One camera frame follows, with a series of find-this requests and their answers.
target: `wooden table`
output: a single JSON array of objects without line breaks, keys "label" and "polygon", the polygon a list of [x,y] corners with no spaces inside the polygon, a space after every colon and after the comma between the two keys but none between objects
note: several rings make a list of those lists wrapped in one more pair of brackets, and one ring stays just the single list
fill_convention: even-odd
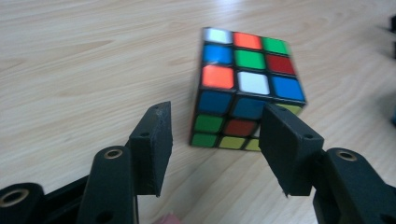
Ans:
[{"label": "wooden table", "polygon": [[0,1],[0,189],[51,192],[123,145],[145,111],[172,102],[162,197],[141,223],[316,223],[312,197],[286,198],[261,153],[188,145],[201,28],[286,40],[325,149],[359,152],[396,186],[392,0]]}]

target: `dark red square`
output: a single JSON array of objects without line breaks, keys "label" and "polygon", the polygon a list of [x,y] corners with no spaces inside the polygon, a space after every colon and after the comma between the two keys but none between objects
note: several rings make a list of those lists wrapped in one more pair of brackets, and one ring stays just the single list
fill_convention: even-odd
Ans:
[{"label": "dark red square", "polygon": [[271,71],[295,75],[290,58],[267,54],[266,59]]},{"label": "dark red square", "polygon": [[224,129],[225,134],[248,136],[256,127],[256,122],[245,119],[231,119]]}]

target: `cube's front face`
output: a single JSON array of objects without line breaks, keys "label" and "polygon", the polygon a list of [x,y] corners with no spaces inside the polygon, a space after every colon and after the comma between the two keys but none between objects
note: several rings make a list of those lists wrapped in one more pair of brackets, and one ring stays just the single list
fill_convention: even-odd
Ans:
[{"label": "cube's front face", "polygon": [[298,114],[304,92],[286,42],[205,28],[191,145],[260,151],[265,104]]}]

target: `cube's top face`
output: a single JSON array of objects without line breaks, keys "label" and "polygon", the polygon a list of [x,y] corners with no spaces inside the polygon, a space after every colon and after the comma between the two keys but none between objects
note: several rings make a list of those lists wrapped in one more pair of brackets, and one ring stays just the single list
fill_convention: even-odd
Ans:
[{"label": "cube's top face", "polygon": [[305,103],[285,41],[211,27],[203,39],[201,89]]}]

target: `light wood surface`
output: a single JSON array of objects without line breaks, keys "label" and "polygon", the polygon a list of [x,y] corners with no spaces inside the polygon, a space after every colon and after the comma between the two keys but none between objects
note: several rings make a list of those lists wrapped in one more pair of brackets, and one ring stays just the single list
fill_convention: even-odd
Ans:
[{"label": "light wood surface", "polygon": [[0,1],[0,189],[46,192],[123,145],[145,111],[172,102],[162,197],[141,223],[316,223],[312,197],[283,195],[261,153],[188,145],[201,28],[286,40],[325,149],[359,152],[396,186],[392,0]]}]

